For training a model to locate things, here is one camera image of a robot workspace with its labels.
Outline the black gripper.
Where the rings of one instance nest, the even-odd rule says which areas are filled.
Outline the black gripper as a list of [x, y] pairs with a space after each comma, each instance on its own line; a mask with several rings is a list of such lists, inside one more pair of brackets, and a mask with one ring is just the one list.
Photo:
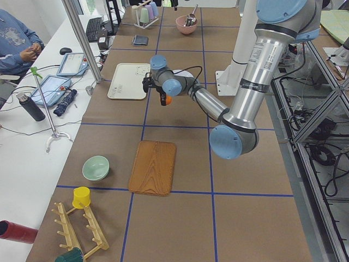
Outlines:
[[150, 88], [155, 88], [158, 93], [160, 93], [160, 104], [162, 106], [167, 105], [167, 95], [164, 93], [161, 86], [155, 84], [151, 72], [147, 72], [142, 80], [143, 91], [148, 92]]

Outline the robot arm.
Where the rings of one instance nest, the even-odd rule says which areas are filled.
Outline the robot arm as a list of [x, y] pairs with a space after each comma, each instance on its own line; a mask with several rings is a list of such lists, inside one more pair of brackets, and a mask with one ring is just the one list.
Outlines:
[[322, 1], [257, 1], [252, 13], [256, 41], [231, 107], [214, 97], [194, 78], [176, 75], [166, 58], [155, 55], [143, 90], [156, 89], [161, 98], [189, 95], [218, 122], [210, 133], [213, 152], [223, 159], [249, 153], [258, 144], [255, 117], [268, 91], [282, 53], [290, 44], [313, 40], [320, 31]]

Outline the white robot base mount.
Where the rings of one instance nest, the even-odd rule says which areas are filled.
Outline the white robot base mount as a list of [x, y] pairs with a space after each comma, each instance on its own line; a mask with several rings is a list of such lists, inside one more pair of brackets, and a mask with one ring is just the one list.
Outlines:
[[256, 42], [254, 32], [258, 20], [256, 4], [257, 0], [245, 2], [231, 63], [224, 71], [215, 72], [219, 96], [234, 96], [238, 91], [239, 83]]

